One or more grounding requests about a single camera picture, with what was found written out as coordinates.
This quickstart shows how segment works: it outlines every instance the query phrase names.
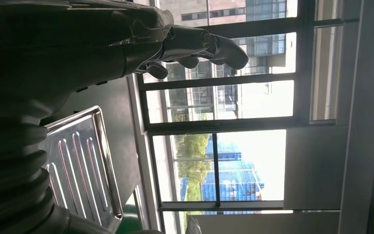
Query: glass window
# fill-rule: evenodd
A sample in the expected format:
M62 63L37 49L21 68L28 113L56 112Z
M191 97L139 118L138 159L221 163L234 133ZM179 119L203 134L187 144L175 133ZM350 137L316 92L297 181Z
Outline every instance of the glass window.
M210 139L210 134L154 136L162 201L211 201L207 193L214 192L215 188L211 187L215 185L205 185L206 181L214 182Z
M288 33L233 39L247 53L250 60L264 59L266 61L264 67L259 65L257 69L249 69L248 64L241 70L233 70L225 65L222 75L221 72L217 72L219 69L215 64L204 59L201 59L198 66L193 69L184 68L178 63L164 63L168 69L168 77L163 81L295 72L296 37L296 33ZM158 82L158 80L144 75L144 82Z
M249 72L257 72L258 67L248 67ZM214 119L283 117L293 115L293 81L275 81L270 86L275 89L265 95L266 83L248 83L234 86L210 86L165 90L167 107L161 115L167 115L168 122L199 121ZM150 115L155 107L163 108L161 99L148 98Z
M285 147L286 130L217 134L221 201L283 200Z
M342 0L316 0L316 20L341 18L342 2Z
M335 119L342 26L315 29L311 120Z
M273 10L273 4L277 5L276 11ZM209 0L208 4L206 1L196 0L159 0L158 5L161 9L168 9L173 13L175 24L192 27L296 17L297 12L297 0L241 0L229 2ZM290 14L287 14L286 8L290 9ZM207 18L207 12L210 12L210 18ZM284 12L285 14L274 16L273 12Z

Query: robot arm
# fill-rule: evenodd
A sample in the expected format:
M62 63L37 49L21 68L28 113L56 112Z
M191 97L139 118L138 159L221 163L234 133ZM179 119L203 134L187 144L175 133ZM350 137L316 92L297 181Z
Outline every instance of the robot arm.
M135 73L165 78L161 61L198 58L243 68L229 39L173 25L169 11L114 0L0 0L0 233L107 234L54 203L42 118L85 87Z

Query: tree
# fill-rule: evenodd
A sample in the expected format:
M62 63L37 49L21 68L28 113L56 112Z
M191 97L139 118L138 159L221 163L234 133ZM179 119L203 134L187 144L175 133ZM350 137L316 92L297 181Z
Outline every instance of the tree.
M175 143L177 158L204 158L209 134L177 135ZM178 176L188 177L187 201L201 200L201 183L207 172L211 170L210 161L182 161L178 162Z

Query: metal frame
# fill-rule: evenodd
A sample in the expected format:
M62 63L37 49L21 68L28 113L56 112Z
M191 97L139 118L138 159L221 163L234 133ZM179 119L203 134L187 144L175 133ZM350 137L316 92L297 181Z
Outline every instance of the metal frame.
M144 83L143 75L137 74L138 88L140 93L140 102L145 130L149 136L150 154L153 167L153 176L156 184L156 195L158 199L158 211L163 231L165 231L163 212L175 212L179 219L179 212L183 211L260 211L260 210L282 210L283 201L220 201L220 185L218 176L218 154L217 154L217 134L220 132L236 131L255 131L288 129L293 127L309 126L329 126L335 125L335 120L310 121L311 95L312 95L312 77L314 62L314 30L316 28L343 26L347 23L358 22L359 18L352 15L345 15L343 19L327 19L315 21L316 1L298 0L298 16L296 18L271 19L260 21L247 21L239 23L230 23L223 25L210 25L200 27L208 32L224 36L227 38L246 38L254 36L274 35L293 33L297 34L296 46L296 71L288 74L264 74L249 75L240 77L206 78L181 81L167 81ZM290 117L270 117L270 118L248 118L248 119L229 119L229 120L205 120L190 122L167 122L150 123L149 110L147 103L147 92L160 90L161 96L164 96L164 90L180 89L191 87L233 85L243 83L273 82L281 80L294 81L294 109L293 116ZM170 135L183 134L213 134L213 152L214 152L214 170L216 184L216 201L214 202L163 202L159 192L159 179L157 165L155 161L155 152L153 145L153 136L166 136L169 143ZM173 157L168 159L168 163L173 168L174 162L179 161ZM170 171L172 186L175 190L174 170Z

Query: stainless steel tray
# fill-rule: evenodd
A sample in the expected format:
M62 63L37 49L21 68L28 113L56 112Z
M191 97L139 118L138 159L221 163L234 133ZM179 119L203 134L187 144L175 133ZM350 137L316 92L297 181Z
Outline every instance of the stainless steel tray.
M104 228L117 227L123 215L98 106L46 125L40 144L48 152L45 169L56 203Z

